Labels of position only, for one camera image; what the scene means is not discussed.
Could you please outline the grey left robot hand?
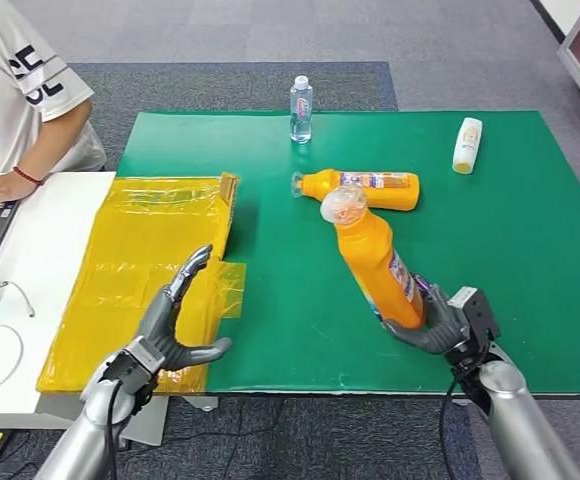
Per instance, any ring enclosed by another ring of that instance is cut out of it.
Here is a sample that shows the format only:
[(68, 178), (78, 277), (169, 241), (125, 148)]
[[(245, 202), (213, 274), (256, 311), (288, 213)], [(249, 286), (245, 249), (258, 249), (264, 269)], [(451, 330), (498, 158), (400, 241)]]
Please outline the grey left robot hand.
[(193, 279), (205, 268), (212, 246), (206, 244), (193, 251), (168, 284), (159, 290), (143, 317), (135, 334), (143, 336), (164, 358), (162, 368), (179, 371), (187, 367), (211, 363), (223, 357), (232, 346), (224, 337), (211, 345), (190, 347), (175, 338), (175, 326), (184, 296)]

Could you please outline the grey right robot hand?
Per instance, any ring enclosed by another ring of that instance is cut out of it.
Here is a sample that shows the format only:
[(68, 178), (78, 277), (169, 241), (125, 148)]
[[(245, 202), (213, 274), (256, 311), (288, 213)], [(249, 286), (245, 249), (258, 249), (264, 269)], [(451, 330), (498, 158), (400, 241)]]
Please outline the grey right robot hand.
[(464, 323), (452, 307), (439, 286), (415, 274), (414, 280), (424, 307), (424, 323), (417, 330), (401, 327), (390, 319), (381, 320), (390, 335), (407, 345), (430, 354), (445, 354), (465, 339)]

